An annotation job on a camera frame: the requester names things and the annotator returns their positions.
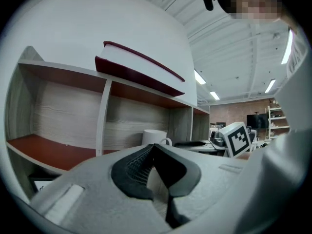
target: white mug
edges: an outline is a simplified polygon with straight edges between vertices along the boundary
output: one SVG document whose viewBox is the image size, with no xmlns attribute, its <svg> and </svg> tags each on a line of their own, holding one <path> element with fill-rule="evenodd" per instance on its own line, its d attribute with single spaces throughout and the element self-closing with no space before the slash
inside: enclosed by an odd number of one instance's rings
<svg viewBox="0 0 312 234">
<path fill-rule="evenodd" d="M 171 139 L 167 138 L 167 133 L 165 131 L 146 129 L 143 132 L 142 145 L 161 143 L 164 140 L 169 142 L 169 145 L 172 146 Z"/>
</svg>

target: brown wall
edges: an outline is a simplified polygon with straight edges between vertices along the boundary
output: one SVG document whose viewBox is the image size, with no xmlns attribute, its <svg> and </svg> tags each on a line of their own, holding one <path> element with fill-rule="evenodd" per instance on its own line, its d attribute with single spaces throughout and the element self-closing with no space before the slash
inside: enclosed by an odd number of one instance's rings
<svg viewBox="0 0 312 234">
<path fill-rule="evenodd" d="M 228 126 L 243 121 L 247 125 L 247 115 L 254 115 L 256 112 L 264 114 L 268 106 L 276 107 L 276 104 L 270 104 L 269 99 L 263 99 L 210 106 L 210 123 L 225 122 Z M 258 135 L 260 139 L 265 139 L 265 129 L 260 130 Z"/>
</svg>

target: black monitor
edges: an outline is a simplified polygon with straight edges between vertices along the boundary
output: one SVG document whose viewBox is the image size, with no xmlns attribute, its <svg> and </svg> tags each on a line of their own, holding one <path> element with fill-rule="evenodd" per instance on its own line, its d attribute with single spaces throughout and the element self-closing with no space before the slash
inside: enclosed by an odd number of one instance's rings
<svg viewBox="0 0 312 234">
<path fill-rule="evenodd" d="M 251 126 L 252 129 L 268 128 L 268 114 L 247 115 L 247 126 Z"/>
</svg>

